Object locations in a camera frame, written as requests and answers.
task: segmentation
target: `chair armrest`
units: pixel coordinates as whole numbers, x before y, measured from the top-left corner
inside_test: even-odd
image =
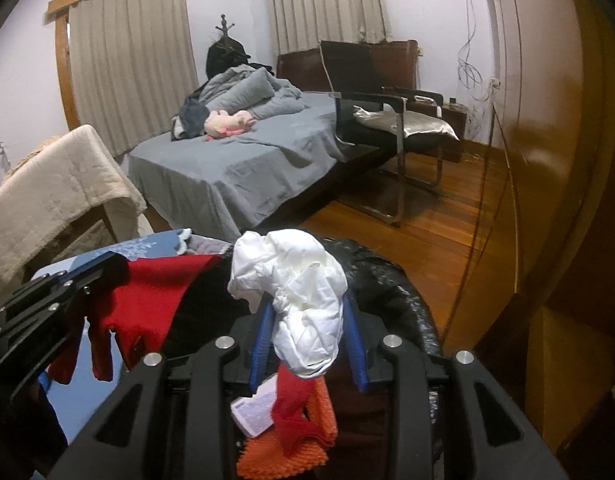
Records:
[[[434,99],[435,103],[438,106],[443,106],[443,95],[437,93],[437,92],[428,92],[425,90],[412,90],[410,88],[400,88],[398,86],[384,86],[383,90],[386,92],[392,92],[395,95],[401,96],[401,97],[408,97],[408,98],[414,98],[414,97],[429,97],[431,99]]]
[[[398,114],[402,114],[407,109],[407,98],[396,95],[366,94],[363,92],[330,92],[330,95],[335,99],[387,104]]]

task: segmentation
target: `black office chair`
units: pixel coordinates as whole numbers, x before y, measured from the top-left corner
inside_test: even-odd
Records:
[[[392,151],[396,155],[398,177],[398,204],[395,215],[390,215],[367,205],[348,203],[353,208],[368,213],[388,224],[398,225],[405,209],[405,184],[433,189],[438,186],[443,175],[442,143],[447,139],[442,134],[414,134],[405,136],[403,113],[409,98],[434,103],[437,119],[441,119],[443,96],[435,92],[405,88],[383,88],[369,51],[369,44],[340,43],[320,41],[321,60],[336,100],[336,136],[342,142],[375,146]],[[368,128],[354,118],[354,106],[371,111],[383,110],[390,105],[396,112],[396,135]],[[437,174],[433,181],[427,182],[407,176],[405,173],[405,154],[425,153],[437,148]]]

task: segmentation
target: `crumpled white fabric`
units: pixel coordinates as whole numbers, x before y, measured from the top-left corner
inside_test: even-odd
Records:
[[[296,229],[246,232],[234,244],[227,290],[248,300],[252,312],[264,292],[274,297],[274,350],[297,377],[321,376],[336,359],[347,279],[312,235]]]

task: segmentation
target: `gray blanket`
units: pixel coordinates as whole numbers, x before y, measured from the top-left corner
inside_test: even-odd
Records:
[[[337,161],[367,152],[335,139],[334,100],[303,96],[307,109],[261,120],[240,136],[146,140],[129,154],[129,177],[173,228],[233,242]]]
[[[278,79],[264,68],[247,65],[230,68],[185,98],[172,118],[172,140],[204,134],[204,123],[213,110],[230,115],[248,110],[257,120],[304,110],[301,91],[287,79]]]

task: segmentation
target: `orange knitted fabric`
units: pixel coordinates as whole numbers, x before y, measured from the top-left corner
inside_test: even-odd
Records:
[[[333,442],[338,435],[338,429],[330,394],[323,377],[316,380],[314,391],[305,408],[307,418],[321,426],[323,433]],[[236,472],[239,476],[250,480],[276,480],[297,475],[318,465],[324,465],[325,462],[327,462],[327,453],[313,439],[300,443],[292,456],[284,456],[283,447],[272,427],[262,435],[247,440],[245,451],[236,464]]]

